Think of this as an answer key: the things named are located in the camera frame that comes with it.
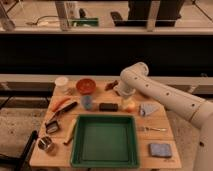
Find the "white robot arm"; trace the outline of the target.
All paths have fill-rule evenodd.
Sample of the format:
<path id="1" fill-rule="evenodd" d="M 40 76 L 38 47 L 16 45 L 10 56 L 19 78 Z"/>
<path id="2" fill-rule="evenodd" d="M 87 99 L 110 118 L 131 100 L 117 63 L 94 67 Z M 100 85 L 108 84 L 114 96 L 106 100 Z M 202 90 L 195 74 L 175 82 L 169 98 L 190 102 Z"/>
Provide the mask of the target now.
<path id="1" fill-rule="evenodd" d="M 143 62 L 123 69 L 116 91 L 124 99 L 135 91 L 174 111 L 200 130 L 193 171 L 213 171 L 213 102 L 154 81 Z"/>

